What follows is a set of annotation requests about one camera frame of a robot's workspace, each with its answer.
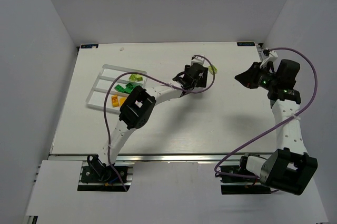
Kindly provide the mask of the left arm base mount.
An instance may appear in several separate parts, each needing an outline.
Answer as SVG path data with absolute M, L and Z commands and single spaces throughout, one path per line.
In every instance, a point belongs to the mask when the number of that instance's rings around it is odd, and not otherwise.
M 105 164 L 98 166 L 98 161 L 94 163 L 96 167 L 83 162 L 80 177 L 77 185 L 78 191 L 86 192 L 127 192 L 131 186 L 133 167 L 126 165 L 115 165 L 115 170 L 119 173 L 122 183 L 116 172 Z

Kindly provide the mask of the lime hollow lego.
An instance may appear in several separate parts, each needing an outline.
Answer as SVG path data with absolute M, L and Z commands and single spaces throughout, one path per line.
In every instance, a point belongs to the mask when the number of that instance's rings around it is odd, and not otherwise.
M 214 75 L 214 74 L 217 73 L 217 68 L 216 68 L 214 65 L 210 65 L 210 66 L 208 67 L 208 70 L 209 70 L 209 72 L 210 72 L 212 75 Z

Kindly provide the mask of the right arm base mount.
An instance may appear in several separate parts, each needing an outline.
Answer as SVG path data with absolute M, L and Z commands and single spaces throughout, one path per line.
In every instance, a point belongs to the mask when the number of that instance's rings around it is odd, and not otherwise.
M 234 174 L 243 176 L 254 176 L 253 173 L 246 169 L 248 154 L 242 156 L 238 165 L 221 165 L 220 172 L 229 173 L 216 174 L 221 181 L 222 195 L 255 195 L 255 194 L 271 194 L 272 190 L 260 184 L 257 178 L 246 178 L 233 176 Z

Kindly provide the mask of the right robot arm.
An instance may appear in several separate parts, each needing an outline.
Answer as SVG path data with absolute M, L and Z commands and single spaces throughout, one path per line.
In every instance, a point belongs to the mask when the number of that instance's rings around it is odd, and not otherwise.
M 254 62 L 235 76 L 248 89 L 262 87 L 268 91 L 276 129 L 276 150 L 267 159 L 246 154 L 240 159 L 241 169 L 257 176 L 260 184 L 294 195 L 301 195 L 318 168 L 316 158 L 309 156 L 304 146 L 300 120 L 301 97 L 294 89 L 300 64 L 283 59 L 276 72 L 271 66 Z

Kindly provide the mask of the orange rounded lego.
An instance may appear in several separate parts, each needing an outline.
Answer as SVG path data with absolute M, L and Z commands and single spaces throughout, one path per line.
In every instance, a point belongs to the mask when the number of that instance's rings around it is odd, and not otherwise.
M 119 105 L 122 106 L 123 103 L 126 101 L 127 97 L 120 97 L 119 98 Z

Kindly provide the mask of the dark green small lego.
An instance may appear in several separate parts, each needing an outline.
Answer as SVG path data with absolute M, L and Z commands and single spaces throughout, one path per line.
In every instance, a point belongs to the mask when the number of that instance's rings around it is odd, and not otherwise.
M 125 88 L 126 88 L 126 89 L 129 89 L 129 90 L 133 90 L 134 87 L 135 87 L 135 86 L 134 86 L 131 82 L 129 82 L 129 83 L 126 84 L 126 86 L 125 86 Z

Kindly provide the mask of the dark green square lego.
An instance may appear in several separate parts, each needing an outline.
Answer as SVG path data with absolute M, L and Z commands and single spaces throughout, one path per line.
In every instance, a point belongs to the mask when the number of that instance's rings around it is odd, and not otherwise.
M 125 93 L 128 93 L 128 94 L 130 94 L 132 91 L 133 91 L 133 89 L 129 89 L 129 88 L 125 89 Z

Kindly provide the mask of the orange hollow lego brick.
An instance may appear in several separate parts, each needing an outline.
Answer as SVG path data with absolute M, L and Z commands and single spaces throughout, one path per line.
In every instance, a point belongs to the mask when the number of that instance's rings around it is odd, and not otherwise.
M 112 107 L 119 107 L 119 100 L 117 95 L 111 96 Z

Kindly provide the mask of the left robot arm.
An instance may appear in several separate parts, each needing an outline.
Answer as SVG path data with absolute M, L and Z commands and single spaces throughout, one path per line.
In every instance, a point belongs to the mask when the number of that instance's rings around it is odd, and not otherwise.
M 87 158 L 88 164 L 92 168 L 98 168 L 99 172 L 111 169 L 127 139 L 134 131 L 145 126 L 156 105 L 190 93 L 198 94 L 206 91 L 207 75 L 207 67 L 194 63 L 186 65 L 184 71 L 173 78 L 179 86 L 149 76 L 149 79 L 160 85 L 148 89 L 141 86 L 134 87 L 120 107 L 118 121 L 113 131 L 110 131 L 107 121 L 107 94 L 103 104 L 103 117 L 108 134 L 107 144 L 99 154 Z

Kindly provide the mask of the pale lime square lego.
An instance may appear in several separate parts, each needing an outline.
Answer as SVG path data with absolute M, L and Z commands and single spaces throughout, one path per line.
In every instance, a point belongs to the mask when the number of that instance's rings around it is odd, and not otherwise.
M 137 75 L 137 76 L 136 76 L 136 80 L 137 80 L 138 82 L 141 82 L 141 81 L 143 81 L 143 77 L 142 77 L 141 75 Z

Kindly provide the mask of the lime hollow lego brick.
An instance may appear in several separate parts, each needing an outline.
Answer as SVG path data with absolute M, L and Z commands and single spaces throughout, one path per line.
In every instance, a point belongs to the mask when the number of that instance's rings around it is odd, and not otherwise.
M 129 80 L 132 81 L 132 82 L 137 81 L 137 76 L 136 76 L 136 74 L 131 74 L 130 77 L 129 77 Z

